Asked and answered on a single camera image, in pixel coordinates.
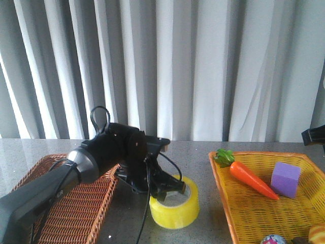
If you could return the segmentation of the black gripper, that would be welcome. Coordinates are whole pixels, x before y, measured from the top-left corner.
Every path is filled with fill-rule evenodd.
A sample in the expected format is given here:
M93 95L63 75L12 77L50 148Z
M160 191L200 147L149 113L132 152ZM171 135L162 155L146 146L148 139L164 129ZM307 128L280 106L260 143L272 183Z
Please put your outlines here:
M184 194L186 184L162 170L157 155L147 150L146 134L137 128L131 128L126 140L126 159L116 171L122 181L137 193L150 193L154 199L164 202L167 192Z
M325 143L325 125L317 128L307 129L301 134L304 145L324 145Z

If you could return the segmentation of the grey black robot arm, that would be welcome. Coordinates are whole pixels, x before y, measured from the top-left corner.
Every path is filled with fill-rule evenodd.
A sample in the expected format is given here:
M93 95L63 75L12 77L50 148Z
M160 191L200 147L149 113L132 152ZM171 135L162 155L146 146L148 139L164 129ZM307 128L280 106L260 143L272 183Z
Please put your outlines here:
M110 123L91 140L71 151L62 165L1 198L1 243L24 243L32 224L79 184L90 184L114 166L116 175L133 191L164 200L168 192L184 193L181 177L158 165L170 141L148 136L135 127Z

